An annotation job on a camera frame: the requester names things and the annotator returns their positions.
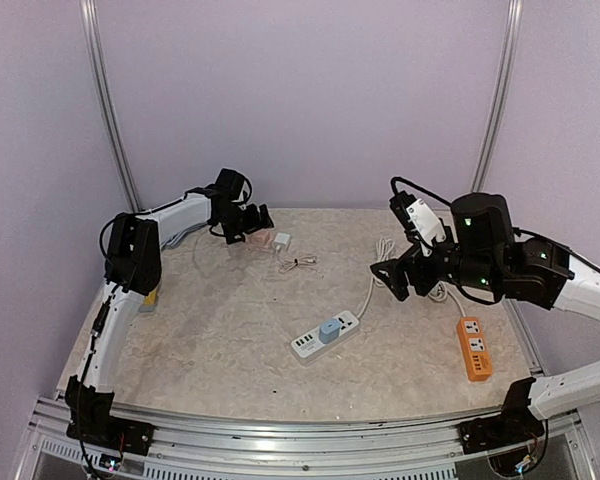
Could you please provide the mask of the pink plug adapter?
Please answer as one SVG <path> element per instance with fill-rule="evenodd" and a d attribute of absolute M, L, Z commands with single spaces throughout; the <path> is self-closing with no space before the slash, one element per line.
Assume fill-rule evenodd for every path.
<path fill-rule="evenodd" d="M 271 232 L 260 230 L 248 236 L 248 240 L 259 247 L 266 247 L 271 242 Z"/>

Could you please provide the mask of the white usb charger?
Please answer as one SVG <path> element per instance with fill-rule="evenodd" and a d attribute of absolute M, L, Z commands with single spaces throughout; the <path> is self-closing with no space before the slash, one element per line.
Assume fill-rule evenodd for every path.
<path fill-rule="evenodd" d="M 278 232 L 275 234 L 271 247 L 276 253 L 286 251 L 291 242 L 291 235 L 288 233 Z"/>

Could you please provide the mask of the small blue plug adapter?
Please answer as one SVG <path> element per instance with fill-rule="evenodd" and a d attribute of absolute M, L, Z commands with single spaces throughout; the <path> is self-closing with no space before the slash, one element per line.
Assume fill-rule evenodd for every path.
<path fill-rule="evenodd" d="M 341 329 L 341 323 L 336 318 L 331 318 L 319 326 L 319 340 L 322 344 L 328 345 L 335 341 Z"/>

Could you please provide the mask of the white power strip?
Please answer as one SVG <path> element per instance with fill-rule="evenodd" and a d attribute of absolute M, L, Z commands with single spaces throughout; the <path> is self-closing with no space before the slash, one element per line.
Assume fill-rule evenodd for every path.
<path fill-rule="evenodd" d="M 294 338 L 289 346 L 295 358 L 302 365 L 308 365 L 353 337 L 359 327 L 359 318 L 344 310 Z"/>

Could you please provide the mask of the orange power strip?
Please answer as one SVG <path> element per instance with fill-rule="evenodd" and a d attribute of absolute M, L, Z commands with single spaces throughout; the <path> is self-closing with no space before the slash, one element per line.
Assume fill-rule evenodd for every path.
<path fill-rule="evenodd" d="M 484 332 L 477 317 L 461 317 L 456 324 L 468 380 L 484 382 L 493 374 Z"/>

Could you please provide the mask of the yellow cube socket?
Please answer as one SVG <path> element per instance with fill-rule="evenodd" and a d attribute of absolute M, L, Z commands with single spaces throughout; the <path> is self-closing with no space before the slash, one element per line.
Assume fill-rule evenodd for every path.
<path fill-rule="evenodd" d="M 155 304 L 157 303 L 157 297 L 158 297 L 158 290 L 154 289 L 153 291 L 151 291 L 144 299 L 143 303 L 147 303 L 147 304 Z"/>

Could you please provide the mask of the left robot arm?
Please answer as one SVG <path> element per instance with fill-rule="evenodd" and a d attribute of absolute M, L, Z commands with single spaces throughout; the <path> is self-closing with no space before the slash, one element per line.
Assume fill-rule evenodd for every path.
<path fill-rule="evenodd" d="M 194 187 L 181 197 L 139 213 L 120 213 L 102 229 L 109 243 L 104 258 L 102 303 L 92 324 L 77 373 L 68 380 L 65 400 L 81 416 L 82 430 L 101 445 L 120 434 L 113 403 L 117 366 L 132 320 L 162 277 L 162 250 L 197 227 L 229 245 L 273 227 L 266 205 L 251 202 L 250 180 L 223 168 L 214 182 Z"/>

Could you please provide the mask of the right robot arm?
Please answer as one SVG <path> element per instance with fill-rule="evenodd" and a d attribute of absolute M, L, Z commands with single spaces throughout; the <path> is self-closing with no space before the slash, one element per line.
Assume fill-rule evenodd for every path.
<path fill-rule="evenodd" d="M 499 194 L 470 193 L 450 203 L 452 226 L 421 199 L 396 192 L 389 206 L 410 248 L 372 265 L 372 274 L 399 301 L 428 295 L 442 283 L 466 299 L 470 289 L 545 310 L 571 312 L 600 322 L 600 267 L 569 247 L 512 225 Z"/>

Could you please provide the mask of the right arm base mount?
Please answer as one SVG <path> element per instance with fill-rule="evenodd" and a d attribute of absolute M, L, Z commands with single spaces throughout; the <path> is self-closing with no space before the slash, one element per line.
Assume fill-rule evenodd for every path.
<path fill-rule="evenodd" d="M 506 399 L 494 416 L 478 417 L 457 426 L 464 454 L 474 454 L 539 440 L 546 428 L 530 412 L 528 399 Z"/>

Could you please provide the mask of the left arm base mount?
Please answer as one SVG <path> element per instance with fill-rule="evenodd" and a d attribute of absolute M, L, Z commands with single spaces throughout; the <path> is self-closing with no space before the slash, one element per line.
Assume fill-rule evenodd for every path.
<path fill-rule="evenodd" d="M 90 445 L 147 456 L 155 426 L 111 414 L 112 395 L 67 399 L 70 424 L 67 436 Z"/>

